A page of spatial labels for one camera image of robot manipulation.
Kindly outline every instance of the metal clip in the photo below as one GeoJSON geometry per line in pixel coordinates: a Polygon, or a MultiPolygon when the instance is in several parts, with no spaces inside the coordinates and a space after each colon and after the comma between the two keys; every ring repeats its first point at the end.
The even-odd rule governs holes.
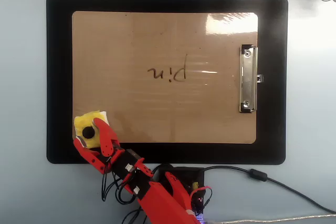
{"type": "Polygon", "coordinates": [[[258,48],[253,45],[242,45],[240,49],[240,103],[241,113],[257,110],[257,83],[264,81],[257,74],[258,48]]]}

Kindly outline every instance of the screw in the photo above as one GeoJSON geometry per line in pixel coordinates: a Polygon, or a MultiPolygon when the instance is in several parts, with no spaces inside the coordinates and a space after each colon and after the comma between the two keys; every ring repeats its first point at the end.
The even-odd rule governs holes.
{"type": "Polygon", "coordinates": [[[247,101],[247,100],[245,100],[243,102],[243,104],[244,104],[244,108],[247,108],[250,105],[249,101],[247,101]]]}
{"type": "Polygon", "coordinates": [[[250,50],[245,50],[245,52],[244,52],[244,56],[245,56],[246,58],[250,57],[250,56],[251,56],[251,51],[250,51],[250,50]]]}

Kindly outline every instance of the black circle on sponge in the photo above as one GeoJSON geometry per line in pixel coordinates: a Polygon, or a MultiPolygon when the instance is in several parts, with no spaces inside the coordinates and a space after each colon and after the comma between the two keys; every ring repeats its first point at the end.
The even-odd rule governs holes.
{"type": "Polygon", "coordinates": [[[95,130],[92,126],[85,127],[82,132],[83,137],[93,138],[95,136],[95,130]]]}

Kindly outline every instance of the robotic hand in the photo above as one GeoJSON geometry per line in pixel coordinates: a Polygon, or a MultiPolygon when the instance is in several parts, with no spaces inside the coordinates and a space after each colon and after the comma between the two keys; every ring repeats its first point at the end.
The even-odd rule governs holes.
{"type": "Polygon", "coordinates": [[[153,180],[152,171],[133,150],[120,147],[117,135],[102,119],[94,118],[100,135],[99,151],[90,150],[85,141],[76,136],[74,146],[79,154],[100,173],[113,171],[123,180],[122,186],[134,197],[153,224],[200,224],[191,207],[191,196],[171,173],[165,176],[173,188],[173,195],[153,180]]]}

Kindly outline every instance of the light blue surface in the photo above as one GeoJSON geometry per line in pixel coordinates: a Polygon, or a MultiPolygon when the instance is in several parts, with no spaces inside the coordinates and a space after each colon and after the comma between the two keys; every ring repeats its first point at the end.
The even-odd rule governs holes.
{"type": "MultiPolygon", "coordinates": [[[[287,159],[254,168],[336,209],[336,3],[288,1],[287,159]]],[[[120,206],[113,195],[102,202],[92,167],[46,159],[45,9],[46,0],[0,0],[0,223],[120,223],[135,206],[120,206]]],[[[206,184],[214,190],[208,219],[324,213],[234,171],[207,172],[206,184]]]]}

